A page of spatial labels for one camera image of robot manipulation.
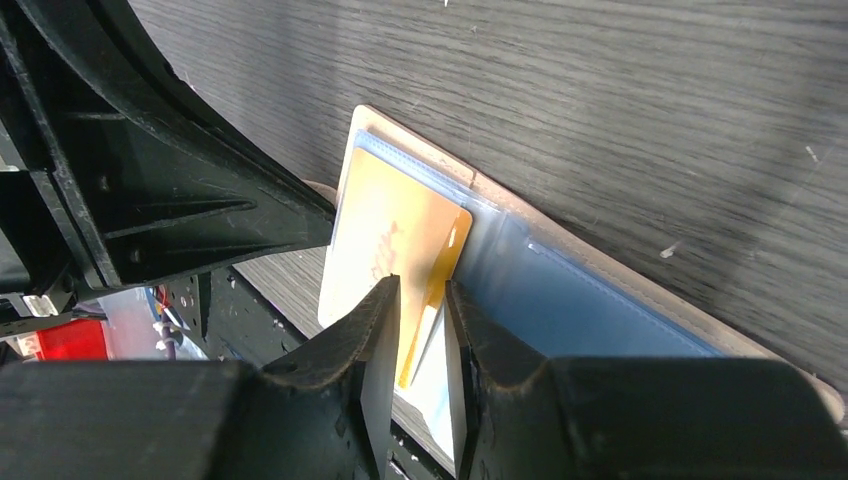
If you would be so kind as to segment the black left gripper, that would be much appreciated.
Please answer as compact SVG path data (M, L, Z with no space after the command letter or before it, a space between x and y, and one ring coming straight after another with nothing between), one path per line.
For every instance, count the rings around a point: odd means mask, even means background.
M333 205L202 100L126 1L1 5L1 320L326 245Z

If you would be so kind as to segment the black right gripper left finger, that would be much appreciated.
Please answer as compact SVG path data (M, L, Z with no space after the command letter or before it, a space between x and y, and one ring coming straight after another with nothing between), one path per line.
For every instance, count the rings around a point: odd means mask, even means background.
M1 372L5 479L380 479L400 279L257 368L31 362Z

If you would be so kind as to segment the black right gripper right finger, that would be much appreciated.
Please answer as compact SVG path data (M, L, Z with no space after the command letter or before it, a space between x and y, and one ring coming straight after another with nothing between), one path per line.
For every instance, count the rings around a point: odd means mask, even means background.
M548 358L445 285L460 479L843 479L847 443L793 366Z

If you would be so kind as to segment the beige leather card holder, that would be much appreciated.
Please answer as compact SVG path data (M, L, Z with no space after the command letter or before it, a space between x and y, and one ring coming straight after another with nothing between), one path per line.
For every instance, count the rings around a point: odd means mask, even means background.
M446 283L461 284L491 321L542 355L756 358L793 366L580 241L493 180L367 105L353 112L337 212L356 147L471 213L471 231ZM422 377L422 385L436 401L437 426L451 435L447 448L456 475L445 291L419 366L434 368ZM797 370L838 428L844 404L835 390Z

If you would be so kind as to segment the gold VIP card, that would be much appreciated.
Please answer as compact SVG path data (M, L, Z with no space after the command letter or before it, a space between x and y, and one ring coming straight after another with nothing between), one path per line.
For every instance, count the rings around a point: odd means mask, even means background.
M354 148L325 259L320 324L346 315L383 277L399 276L395 380L408 388L472 222L468 210L364 148Z

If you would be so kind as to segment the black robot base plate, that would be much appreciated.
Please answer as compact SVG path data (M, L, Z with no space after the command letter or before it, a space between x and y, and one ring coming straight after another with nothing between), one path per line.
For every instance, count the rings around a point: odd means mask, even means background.
M167 299L191 328L189 337L212 359L256 366L298 348L323 327L317 320L319 282L293 274L281 286L261 285L246 268L229 266L165 285ZM399 393L393 400L388 479L452 479L453 461L422 414Z

